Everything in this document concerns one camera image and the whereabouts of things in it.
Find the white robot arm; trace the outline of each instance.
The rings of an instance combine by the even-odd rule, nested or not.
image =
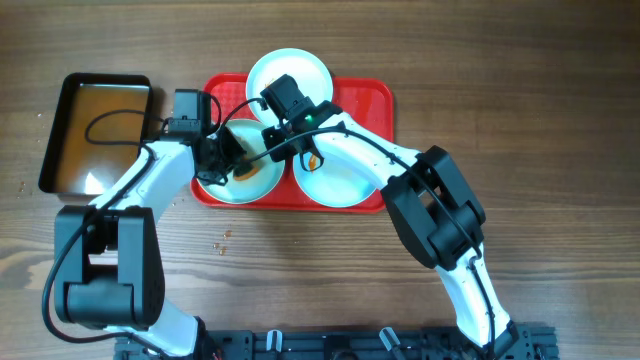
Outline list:
[[[288,120],[286,123],[283,121],[279,127],[263,132],[267,147],[272,150],[276,150],[274,148],[281,150],[280,152],[272,151],[270,153],[272,159],[281,161],[296,152],[312,151],[327,161],[340,163],[353,169],[369,180],[382,191],[389,214],[403,244],[418,261],[427,267],[435,268],[442,278],[456,311],[460,331],[479,349],[487,347],[488,344],[494,346],[496,340],[503,338],[503,335],[508,337],[510,318],[498,302],[484,258],[481,256],[483,245],[480,225],[484,222],[484,212],[475,197],[471,197],[472,193],[468,194],[470,191],[467,190],[466,182],[448,155],[435,147],[435,150],[432,148],[424,154],[417,150],[402,148],[364,129],[349,114],[341,110],[335,111],[335,107],[324,103],[316,107],[313,104],[309,106],[309,103],[303,100],[296,101],[296,104],[306,107],[300,108],[297,105],[296,109],[288,108],[286,101],[283,102],[282,99],[274,96],[274,94],[277,95],[278,86],[290,85],[287,81],[292,79],[290,77],[287,79],[286,75],[283,78],[276,80],[270,86],[272,93],[263,93],[272,110],[281,119]],[[300,114],[306,119],[304,126],[296,124]],[[309,114],[312,116],[311,122],[308,121]],[[287,138],[294,140],[293,137],[300,141],[287,142]],[[110,210],[127,211],[132,207],[151,209],[153,221],[157,223],[179,189],[191,181],[194,174],[199,173],[201,166],[198,164],[197,155],[200,150],[194,150],[196,147],[193,146],[193,142],[185,143],[183,138],[156,141],[149,144],[149,147],[154,154],[142,152],[136,163],[118,183],[92,201],[90,205],[101,208],[107,204],[118,190],[139,173],[147,163],[147,157],[154,156],[155,161],[150,169],[122,199],[110,206]],[[383,153],[380,148],[395,157],[389,158],[388,154]],[[419,200],[419,196],[425,189],[422,189],[413,178],[416,173],[423,174],[429,186],[440,187],[445,202],[451,205],[449,210],[440,209],[435,205],[425,209]],[[455,190],[454,188],[457,187],[462,188],[463,191]],[[459,229],[447,220],[447,216],[455,217],[457,225],[472,234],[477,243],[466,243],[458,233]],[[65,294],[71,296],[72,292],[65,292]],[[162,283],[162,294],[164,294],[164,283]],[[63,321],[81,323],[85,326],[89,323],[93,327],[104,328],[110,332],[126,331],[153,345],[165,355],[196,358],[194,353],[198,351],[198,342],[201,341],[201,322],[181,312],[166,299],[163,299],[161,311],[156,314],[155,321],[150,324],[135,323],[136,326],[127,326],[126,324],[129,323],[127,321],[119,325],[105,324],[100,321],[82,321],[82,316],[90,314],[91,311],[78,312],[82,316],[73,315],[75,313],[66,306],[74,302],[67,301],[65,304],[67,304],[65,307],[59,309],[56,303],[56,311]],[[493,314],[494,326],[492,326],[491,314]],[[503,347],[508,347],[508,342],[508,339],[498,341],[505,344]],[[496,351],[494,356],[499,356],[500,353],[504,353],[503,349]]]

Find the red tray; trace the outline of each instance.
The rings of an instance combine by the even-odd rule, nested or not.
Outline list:
[[[204,86],[220,100],[222,117],[246,100],[247,74],[222,73],[215,75]],[[375,79],[348,77],[333,78],[333,102],[348,112],[353,119],[369,131],[393,141],[393,95],[383,82]],[[217,116],[217,109],[211,110]],[[249,107],[238,111],[233,117],[254,119]],[[384,209],[384,201],[376,190],[367,200],[348,208],[330,208],[311,200],[298,187],[291,168],[292,159],[287,160],[284,174],[278,185],[268,195],[249,204],[233,205],[212,198],[197,180],[191,181],[191,193],[202,204],[219,208],[276,209],[296,211],[328,211],[347,213],[376,213]]]

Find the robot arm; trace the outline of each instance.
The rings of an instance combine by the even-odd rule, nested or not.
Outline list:
[[[279,95],[282,88],[286,88],[288,95],[294,94],[295,101],[290,102],[291,106],[287,106],[288,100],[292,100],[291,96]],[[437,147],[421,153],[388,142],[359,126],[348,114],[331,103],[313,105],[308,98],[299,93],[295,81],[286,75],[265,89],[262,95],[276,115],[281,120],[287,120],[286,123],[282,121],[279,127],[263,132],[268,149],[279,146],[278,151],[271,153],[272,159],[281,161],[293,154],[311,151],[321,158],[353,169],[380,189],[402,243],[420,263],[435,268],[442,278],[453,302],[461,332],[479,348],[485,347],[495,337],[495,355],[500,356],[504,353],[513,342],[508,331],[511,324],[509,315],[497,300],[484,258],[476,257],[474,248],[464,241],[443,213],[448,211],[452,214],[450,216],[455,217],[482,251],[483,236],[480,225],[485,219],[484,211],[448,154]],[[105,217],[105,224],[98,225],[105,229],[117,228],[118,235],[114,236],[113,232],[107,231],[106,238],[98,239],[96,242],[97,249],[88,247],[87,241],[79,241],[74,245],[78,248],[69,253],[69,259],[63,261],[56,279],[55,298],[56,312],[63,321],[111,332],[127,331],[170,356],[198,358],[195,354],[208,351],[202,350],[206,345],[203,345],[206,335],[202,335],[201,321],[181,312],[164,298],[164,278],[161,276],[162,265],[155,237],[155,223],[183,185],[194,175],[208,178],[212,182],[218,181],[226,176],[224,172],[229,172],[233,168],[232,164],[242,156],[242,149],[237,149],[237,141],[233,136],[229,136],[230,133],[226,137],[223,137],[224,134],[216,134],[218,137],[214,135],[214,139],[205,140],[202,135],[206,136],[207,131],[202,124],[208,123],[210,116],[202,115],[202,112],[209,104],[208,100],[206,105],[200,98],[197,101],[199,105],[195,110],[183,111],[186,115],[181,120],[195,118],[201,121],[176,123],[175,131],[172,131],[170,123],[169,134],[173,135],[173,138],[149,145],[156,159],[151,169],[123,199],[110,207],[112,212],[109,217]],[[178,104],[179,96],[176,92],[176,108]],[[356,136],[346,136],[340,133],[339,129],[363,135],[384,150],[395,154],[398,159],[402,159],[426,184],[433,189],[440,189],[447,209],[441,209],[433,203],[425,208],[419,198],[425,189],[416,183],[405,167],[392,161],[370,143]],[[326,132],[316,133],[313,137],[303,137],[300,141],[291,142],[289,146],[281,146],[287,138],[304,135],[313,130]],[[222,145],[211,146],[215,141]],[[218,153],[221,149],[225,149],[225,152],[227,149],[234,149],[222,156],[230,159],[230,163],[216,163],[221,158]],[[149,154],[142,153],[123,178],[104,195],[96,198],[91,205],[101,207],[107,203],[113,194],[143,167],[147,156]],[[59,232],[58,228],[77,227],[86,217],[84,213],[80,216],[77,214],[86,209],[71,209],[77,210],[76,213],[65,209],[56,218],[56,248],[64,245],[68,239],[68,232]],[[146,214],[138,216],[137,212],[142,210],[147,210]],[[142,239],[142,245],[138,246],[136,243],[133,248],[125,246],[125,241],[132,242],[133,239]],[[153,245],[154,242],[155,247],[150,246],[151,250],[145,248],[145,244]],[[100,253],[109,247],[118,249],[119,266],[98,269],[97,266],[87,264],[83,260],[88,258],[89,253]],[[152,261],[152,266],[145,265],[145,261],[148,262],[155,257],[157,263]],[[143,259],[138,266],[134,266],[136,258]],[[158,279],[158,273],[162,277],[161,280]],[[156,283],[155,292],[149,292],[153,293],[153,296],[146,291],[150,283]],[[111,302],[114,299],[114,289],[126,290],[123,306],[130,304],[132,307],[129,312],[123,310],[127,314],[124,318],[113,317],[113,314],[118,313],[117,309],[95,301],[101,295],[106,296],[106,291],[109,290]],[[492,311],[488,311],[487,303],[491,305]],[[493,335],[490,331],[490,313],[494,314],[495,321]]]
[[[495,356],[503,354],[515,335],[510,333],[511,320],[498,302],[484,258],[478,257],[483,251],[480,225],[485,221],[484,210],[451,157],[435,146],[421,153],[386,141],[358,125],[349,114],[331,103],[314,106],[297,91],[295,80],[287,75],[272,83],[261,95],[281,119],[279,127],[263,133],[268,148],[316,129],[338,131],[318,133],[313,139],[281,148],[271,154],[272,159],[279,161],[294,153],[310,151],[321,159],[352,169],[381,190],[402,243],[419,262],[435,268],[440,275],[456,311],[460,331],[479,348],[495,340]],[[425,208],[419,197],[426,189],[416,183],[404,166],[369,142],[340,133],[340,129],[363,135],[401,159],[433,191],[439,188],[439,198],[446,209],[433,202]],[[445,216],[445,211],[471,234],[476,249],[465,242]]]

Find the black metal tray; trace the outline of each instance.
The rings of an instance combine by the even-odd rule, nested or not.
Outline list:
[[[60,164],[63,145],[67,138],[68,125],[71,118],[71,111],[74,98],[78,89],[82,85],[114,85],[114,86],[143,86],[149,89],[149,95],[145,106],[145,111],[150,112],[152,107],[153,93],[149,79],[143,75],[119,75],[119,74],[92,74],[73,73],[67,76],[62,84],[58,107],[49,135],[47,151],[40,171],[38,187],[45,193],[55,193],[60,195],[88,195],[83,192],[56,191],[56,176]],[[140,140],[147,136],[149,119],[145,116],[142,120]]]

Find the wood grain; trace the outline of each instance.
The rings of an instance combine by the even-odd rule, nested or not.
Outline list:
[[[40,318],[63,203],[36,182],[64,77],[145,74],[168,116],[175,88],[281,47],[386,82],[397,142],[453,154],[486,207],[488,266],[513,319],[555,326],[563,359],[638,358],[639,41],[631,1],[2,0],[0,358],[112,356],[109,342],[56,340]],[[187,189],[174,201],[158,225],[167,296],[211,329],[455,323],[385,212],[213,210]]]

